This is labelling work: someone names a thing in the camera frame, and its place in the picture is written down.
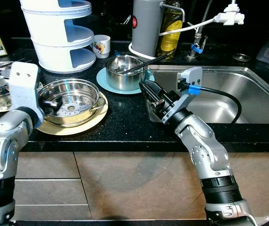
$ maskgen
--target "chopstick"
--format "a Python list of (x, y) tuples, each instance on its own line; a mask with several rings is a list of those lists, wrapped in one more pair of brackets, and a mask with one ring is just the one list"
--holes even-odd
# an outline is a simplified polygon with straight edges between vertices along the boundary
[(126, 74), (126, 73), (128, 73), (128, 72), (132, 72), (132, 71), (134, 71), (134, 70), (136, 70), (136, 69), (139, 69), (139, 68), (141, 68), (141, 67), (144, 67), (144, 66), (146, 66), (146, 65), (150, 65), (150, 64), (152, 64), (152, 63), (154, 63), (154, 62), (156, 62), (156, 61), (159, 61), (159, 60), (162, 60), (162, 59), (167, 58), (170, 54), (171, 54), (171, 53), (166, 53), (166, 54), (164, 54), (164, 55), (162, 55), (162, 56), (159, 56), (159, 57), (157, 57), (157, 58), (155, 58), (155, 59), (153, 59), (153, 60), (146, 61), (145, 63), (143, 63), (143, 64), (141, 64), (141, 65), (138, 65), (138, 66), (135, 66), (135, 67), (133, 67), (133, 68), (131, 68), (131, 69), (128, 69), (127, 71), (123, 71), (123, 72), (121, 72), (120, 74)]

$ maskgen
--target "dark wall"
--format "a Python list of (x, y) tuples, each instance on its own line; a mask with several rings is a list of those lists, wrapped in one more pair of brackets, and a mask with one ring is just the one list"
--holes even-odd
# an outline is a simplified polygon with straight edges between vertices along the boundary
[[(207, 0), (184, 0), (186, 20), (200, 23)], [(88, 27), (95, 34), (107, 34), (112, 40), (131, 40), (131, 21), (121, 25), (132, 14), (132, 0), (92, 0), (93, 13), (74, 23)], [(214, 0), (208, 18), (212, 18), (230, 3)], [(269, 37), (269, 1), (237, 0), (240, 12), (245, 14), (245, 24), (223, 26), (212, 23), (204, 28), (208, 43), (262, 45)], [(5, 44), (11, 37), (29, 37), (29, 31), (18, 0), (0, 0), (0, 35)], [(192, 42), (194, 30), (182, 32), (182, 42)]]

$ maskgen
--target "red button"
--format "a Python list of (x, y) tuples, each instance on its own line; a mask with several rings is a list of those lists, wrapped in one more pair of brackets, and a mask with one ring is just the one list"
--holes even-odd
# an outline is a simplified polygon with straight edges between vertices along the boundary
[(138, 25), (138, 22), (137, 22), (137, 20), (136, 20), (136, 17), (133, 16), (133, 28), (136, 28), (137, 25)]

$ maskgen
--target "black cable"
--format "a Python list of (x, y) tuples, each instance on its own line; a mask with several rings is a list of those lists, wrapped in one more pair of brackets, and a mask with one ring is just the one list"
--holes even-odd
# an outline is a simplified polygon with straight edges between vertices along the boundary
[(231, 95), (229, 93), (220, 91), (220, 90), (211, 89), (211, 88), (202, 87), (202, 86), (200, 87), (200, 90), (220, 94), (220, 95), (223, 95), (223, 96), (226, 96), (226, 97), (232, 99), (237, 104), (238, 110), (237, 110), (237, 114), (236, 114), (235, 118), (233, 119), (233, 121), (231, 122), (231, 124), (234, 124), (238, 120), (238, 118), (240, 117), (241, 112), (242, 112), (242, 106), (236, 97), (234, 97), (233, 95)]

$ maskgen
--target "small cup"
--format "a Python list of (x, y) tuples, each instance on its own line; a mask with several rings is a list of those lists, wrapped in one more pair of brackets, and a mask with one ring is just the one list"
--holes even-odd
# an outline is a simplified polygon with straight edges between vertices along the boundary
[(98, 34), (94, 36), (92, 49), (97, 58), (107, 58), (111, 50), (110, 36)]

